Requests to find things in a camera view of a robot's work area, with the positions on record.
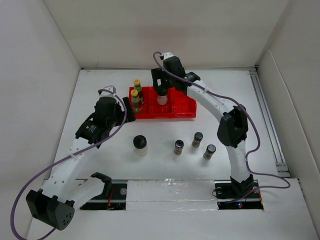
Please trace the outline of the red sauce bottle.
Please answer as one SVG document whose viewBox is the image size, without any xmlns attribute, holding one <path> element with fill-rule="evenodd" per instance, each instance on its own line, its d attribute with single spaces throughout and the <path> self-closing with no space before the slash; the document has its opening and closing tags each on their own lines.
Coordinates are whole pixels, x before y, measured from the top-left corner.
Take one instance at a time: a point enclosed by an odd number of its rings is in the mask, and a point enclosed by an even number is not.
<svg viewBox="0 0 320 240">
<path fill-rule="evenodd" d="M 134 85 L 134 89 L 137 90 L 139 99 L 141 101 L 141 104 L 143 105 L 144 104 L 144 94 L 143 94 L 143 88 L 141 86 L 141 80 L 135 79 L 133 81 L 133 85 Z"/>
<path fill-rule="evenodd" d="M 138 91 L 137 89 L 132 89 L 130 91 L 131 94 L 131 105 L 132 109 L 135 113 L 139 114 L 142 112 L 142 105 L 144 102 L 142 91 Z"/>
</svg>

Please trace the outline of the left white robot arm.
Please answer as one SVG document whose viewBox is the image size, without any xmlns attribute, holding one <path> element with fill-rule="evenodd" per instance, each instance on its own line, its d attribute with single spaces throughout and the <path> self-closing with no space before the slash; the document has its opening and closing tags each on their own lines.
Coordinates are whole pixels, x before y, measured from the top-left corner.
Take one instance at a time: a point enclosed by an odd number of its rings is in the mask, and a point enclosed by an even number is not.
<svg viewBox="0 0 320 240">
<path fill-rule="evenodd" d="M 75 133 L 69 158 L 60 163 L 38 191 L 30 190 L 26 202 L 33 218 L 64 230 L 75 211 L 94 197 L 107 198 L 112 192 L 112 179 L 98 171 L 84 183 L 76 178 L 101 141 L 110 136 L 113 127 L 135 121 L 128 97 L 122 99 L 125 110 L 115 96 L 101 96 L 92 113 Z"/>
</svg>

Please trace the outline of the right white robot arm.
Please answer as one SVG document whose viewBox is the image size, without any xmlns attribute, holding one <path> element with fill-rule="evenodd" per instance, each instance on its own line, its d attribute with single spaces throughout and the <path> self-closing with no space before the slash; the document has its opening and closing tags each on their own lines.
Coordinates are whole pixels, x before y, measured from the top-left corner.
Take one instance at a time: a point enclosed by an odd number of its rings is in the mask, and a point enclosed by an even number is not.
<svg viewBox="0 0 320 240">
<path fill-rule="evenodd" d="M 180 59 L 170 52 L 154 57 L 158 68 L 151 71 L 157 91 L 169 88 L 184 93 L 208 110 L 218 121 L 217 137 L 226 147 L 231 167 L 231 198 L 243 197 L 253 184 L 253 175 L 246 166 L 246 138 L 248 118 L 246 110 L 239 103 L 227 104 L 226 97 L 216 95 L 194 72 L 187 73 Z"/>
</svg>

